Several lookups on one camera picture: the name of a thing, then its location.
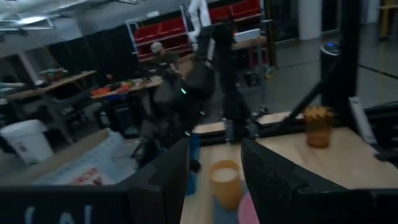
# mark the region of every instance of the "metal shelving rack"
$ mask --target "metal shelving rack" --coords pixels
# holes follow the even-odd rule
[[[171,9],[166,9],[166,10],[161,10],[161,11],[155,11],[155,12],[148,13],[146,16],[142,16],[142,17],[137,17],[137,18],[126,20],[125,24],[126,24],[128,32],[129,32],[129,36],[130,36],[130,39],[131,39],[132,46],[134,48],[134,51],[132,52],[132,54],[136,54],[137,57],[138,57],[138,55],[139,55],[139,47],[141,47],[143,45],[147,45],[147,44],[151,44],[153,42],[163,41],[163,40],[167,40],[167,39],[172,39],[172,38],[180,37],[180,36],[183,36],[183,35],[188,36],[188,24],[187,24],[187,17],[186,17],[185,7],[184,7],[184,5],[179,5],[178,8],[179,8],[179,11],[181,12],[181,17],[182,17],[182,21],[183,21],[183,24],[184,24],[185,32],[182,32],[180,34],[170,35],[170,36],[167,36],[167,37],[162,37],[162,38],[155,39],[155,40],[149,40],[149,41],[146,41],[146,42],[143,42],[143,43],[139,43],[139,44],[137,44],[136,39],[134,38],[134,33],[133,33],[132,29],[131,29],[131,25],[134,25],[134,27],[137,30],[137,29],[140,28],[139,27],[139,23],[140,22],[146,21],[148,19],[153,19],[155,17],[163,16],[163,15],[166,15],[168,13],[177,12],[177,10],[175,10],[175,8],[171,8]],[[143,61],[150,60],[150,59],[152,59],[152,57],[151,58],[145,58],[145,59],[139,60],[139,61],[143,62]]]

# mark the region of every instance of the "poster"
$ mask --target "poster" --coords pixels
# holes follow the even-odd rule
[[[110,185],[116,184],[94,165],[81,166],[61,177],[58,185]]]

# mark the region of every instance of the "floor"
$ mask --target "floor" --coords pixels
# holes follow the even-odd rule
[[[397,38],[385,44],[376,40],[376,26],[369,25],[361,31],[361,56],[359,63],[398,76],[398,41]],[[320,51],[322,43],[337,41],[338,34],[329,34],[322,39],[298,41],[293,40],[277,45],[277,61],[279,69],[267,80],[267,107],[271,113],[290,111],[320,78]],[[358,96],[363,106],[370,107],[381,103],[398,100],[398,80],[384,77],[378,73],[358,68]],[[245,94],[246,101],[252,111],[261,104],[259,91]],[[222,93],[217,89],[212,101],[209,115],[204,123],[220,120]],[[91,121],[76,129],[76,138],[80,138],[98,130],[92,111],[98,105],[88,108],[87,115]],[[55,141],[55,150],[64,149],[66,142]],[[18,159],[12,159],[0,153],[0,181],[10,174],[10,170],[23,169],[24,164]]]

